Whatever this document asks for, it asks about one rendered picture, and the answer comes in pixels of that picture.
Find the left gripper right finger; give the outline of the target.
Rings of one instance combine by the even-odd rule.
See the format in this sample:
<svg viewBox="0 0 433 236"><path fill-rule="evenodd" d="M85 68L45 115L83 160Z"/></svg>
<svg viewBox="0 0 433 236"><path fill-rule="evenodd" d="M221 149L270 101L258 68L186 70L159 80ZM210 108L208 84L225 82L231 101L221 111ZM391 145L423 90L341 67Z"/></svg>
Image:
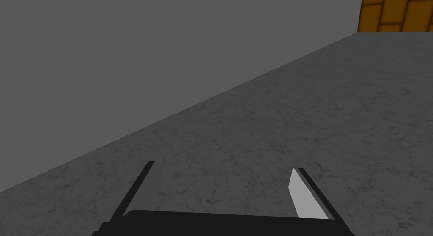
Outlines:
<svg viewBox="0 0 433 236"><path fill-rule="evenodd" d="M299 168L293 168L288 190L296 209L297 217L333 220L329 210L319 198L312 184Z"/></svg>

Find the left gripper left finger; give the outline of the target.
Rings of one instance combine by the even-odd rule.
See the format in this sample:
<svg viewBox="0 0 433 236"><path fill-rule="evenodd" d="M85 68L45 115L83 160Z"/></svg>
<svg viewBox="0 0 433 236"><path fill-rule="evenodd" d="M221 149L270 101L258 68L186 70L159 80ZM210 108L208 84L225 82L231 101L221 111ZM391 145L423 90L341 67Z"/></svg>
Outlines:
<svg viewBox="0 0 433 236"><path fill-rule="evenodd" d="M130 205L131 201L133 200L134 196L136 195L138 189L141 187L143 181L145 180L148 172L151 170L152 166L155 164L155 161L149 161L143 170L140 172L137 179L134 181L133 185L128 190L125 197L122 199L119 206L116 208L114 214L110 218L110 222L114 222L116 220L119 220L123 215L125 214L128 206Z"/></svg>

